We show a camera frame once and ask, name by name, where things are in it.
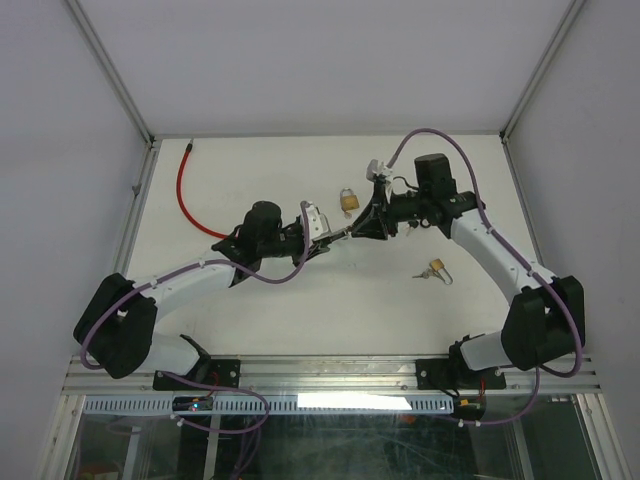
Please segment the small padlock key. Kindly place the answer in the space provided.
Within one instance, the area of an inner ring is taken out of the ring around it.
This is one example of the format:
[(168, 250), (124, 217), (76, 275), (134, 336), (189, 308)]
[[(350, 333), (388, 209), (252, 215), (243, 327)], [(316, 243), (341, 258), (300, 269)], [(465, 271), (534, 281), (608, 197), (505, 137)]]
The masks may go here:
[(427, 278), (431, 277), (432, 275), (433, 275), (432, 270), (431, 269), (427, 269), (427, 270), (424, 270), (424, 271), (422, 271), (421, 273), (419, 273), (417, 275), (414, 275), (414, 278), (427, 279)]

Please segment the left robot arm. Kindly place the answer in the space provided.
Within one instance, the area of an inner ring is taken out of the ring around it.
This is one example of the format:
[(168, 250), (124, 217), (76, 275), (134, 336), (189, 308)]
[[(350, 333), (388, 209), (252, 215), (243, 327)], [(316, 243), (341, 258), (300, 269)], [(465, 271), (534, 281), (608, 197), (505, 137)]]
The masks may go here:
[(332, 230), (314, 204), (302, 202), (300, 208), (300, 216), (285, 225), (278, 205), (259, 201), (228, 236), (180, 267), (138, 280), (120, 273), (105, 277), (73, 332), (83, 366), (113, 379), (153, 371), (173, 374), (188, 388), (204, 385), (210, 354), (186, 334), (158, 332), (157, 324), (200, 297), (250, 278), (289, 282), (308, 260), (348, 236), (346, 228)]

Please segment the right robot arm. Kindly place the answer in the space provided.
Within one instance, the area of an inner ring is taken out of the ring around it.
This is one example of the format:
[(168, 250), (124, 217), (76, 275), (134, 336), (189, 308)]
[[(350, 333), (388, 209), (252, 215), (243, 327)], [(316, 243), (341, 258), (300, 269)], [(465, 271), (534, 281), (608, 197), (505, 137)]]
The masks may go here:
[(573, 276), (560, 278), (525, 259), (481, 213), (471, 191), (460, 192), (443, 154), (414, 161), (418, 185), (406, 193), (392, 191), (392, 171), (370, 162), (366, 177), (371, 200), (351, 227), (354, 238), (386, 240), (402, 222), (426, 221), (470, 254), (498, 286), (509, 304), (501, 330), (466, 336), (449, 348), (443, 376), (469, 387), (483, 372), (503, 366), (521, 371), (543, 367), (585, 346), (584, 289)]

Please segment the large brass padlock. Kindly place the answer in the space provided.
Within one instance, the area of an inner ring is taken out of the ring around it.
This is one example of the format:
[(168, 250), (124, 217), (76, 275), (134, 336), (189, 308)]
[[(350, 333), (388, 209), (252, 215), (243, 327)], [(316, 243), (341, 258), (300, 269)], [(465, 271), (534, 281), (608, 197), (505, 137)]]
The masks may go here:
[(357, 195), (350, 188), (343, 188), (339, 194), (340, 208), (343, 215), (350, 219), (354, 211), (360, 208), (360, 202)]

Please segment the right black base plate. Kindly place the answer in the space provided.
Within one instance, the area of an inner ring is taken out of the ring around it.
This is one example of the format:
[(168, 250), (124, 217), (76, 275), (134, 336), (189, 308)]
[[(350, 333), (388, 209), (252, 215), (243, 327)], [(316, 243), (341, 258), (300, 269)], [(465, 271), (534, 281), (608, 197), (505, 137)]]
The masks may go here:
[(419, 390), (505, 390), (506, 379), (497, 367), (480, 371), (469, 369), (463, 360), (423, 358), (415, 361), (415, 374)]

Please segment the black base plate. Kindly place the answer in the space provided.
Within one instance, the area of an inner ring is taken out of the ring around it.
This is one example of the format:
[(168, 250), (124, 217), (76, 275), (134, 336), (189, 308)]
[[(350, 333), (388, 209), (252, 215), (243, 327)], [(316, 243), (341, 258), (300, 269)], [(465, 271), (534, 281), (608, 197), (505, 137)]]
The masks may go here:
[(212, 387), (239, 386), (241, 361), (238, 359), (214, 358), (199, 361), (195, 369), (183, 376), (156, 371), (152, 389), (154, 391), (210, 390)]
[(480, 371), (469, 369), (463, 360), (423, 358), (415, 361), (415, 374), (419, 390), (505, 390), (506, 379), (497, 367)]

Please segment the small brass padlock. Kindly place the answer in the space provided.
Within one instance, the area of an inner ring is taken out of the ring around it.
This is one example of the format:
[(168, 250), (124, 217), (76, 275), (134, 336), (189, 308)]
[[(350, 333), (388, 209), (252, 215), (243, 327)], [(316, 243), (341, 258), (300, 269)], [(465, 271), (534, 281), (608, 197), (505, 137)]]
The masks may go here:
[(453, 277), (450, 275), (441, 259), (431, 261), (429, 266), (433, 277), (438, 278), (447, 286), (453, 284)]

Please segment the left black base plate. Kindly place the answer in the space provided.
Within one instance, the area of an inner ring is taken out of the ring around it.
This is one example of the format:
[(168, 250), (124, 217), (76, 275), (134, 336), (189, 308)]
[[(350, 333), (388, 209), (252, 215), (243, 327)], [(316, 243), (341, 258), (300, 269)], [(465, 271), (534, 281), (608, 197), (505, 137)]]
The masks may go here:
[(212, 387), (239, 386), (241, 361), (238, 359), (214, 358), (199, 361), (195, 369), (183, 376), (156, 371), (152, 389), (154, 391), (210, 390)]

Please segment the red cable lock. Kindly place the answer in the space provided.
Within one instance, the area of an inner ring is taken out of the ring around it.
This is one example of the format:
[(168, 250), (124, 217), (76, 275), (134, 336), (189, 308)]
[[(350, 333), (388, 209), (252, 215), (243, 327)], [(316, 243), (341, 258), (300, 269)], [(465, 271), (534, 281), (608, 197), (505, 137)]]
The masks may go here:
[(178, 203), (178, 207), (181, 211), (181, 213), (183, 214), (183, 216), (185, 217), (185, 219), (193, 226), (195, 227), (197, 230), (199, 230), (200, 232), (211, 236), (213, 238), (216, 239), (225, 239), (227, 238), (227, 235), (221, 232), (218, 232), (214, 229), (211, 229), (207, 226), (205, 226), (204, 224), (202, 224), (200, 221), (197, 220), (196, 217), (194, 217), (191, 212), (189, 211), (189, 208), (187, 206), (187, 204), (185, 203), (185, 198), (184, 198), (184, 192), (183, 192), (183, 182), (184, 182), (184, 175), (185, 175), (185, 170), (189, 161), (189, 158), (191, 156), (192, 150), (193, 150), (193, 146), (194, 146), (194, 139), (191, 138), (184, 150), (184, 153), (182, 155), (179, 167), (178, 167), (178, 171), (176, 174), (176, 182), (175, 182), (175, 195), (176, 195), (176, 200)]

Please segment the black keys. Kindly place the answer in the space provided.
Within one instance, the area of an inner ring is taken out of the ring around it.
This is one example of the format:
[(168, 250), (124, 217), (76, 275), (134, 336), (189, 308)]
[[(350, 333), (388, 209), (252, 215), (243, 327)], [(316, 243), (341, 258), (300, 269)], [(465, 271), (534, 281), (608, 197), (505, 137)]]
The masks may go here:
[(419, 224), (415, 221), (408, 222), (406, 227), (404, 228), (405, 235), (409, 236), (418, 226)]

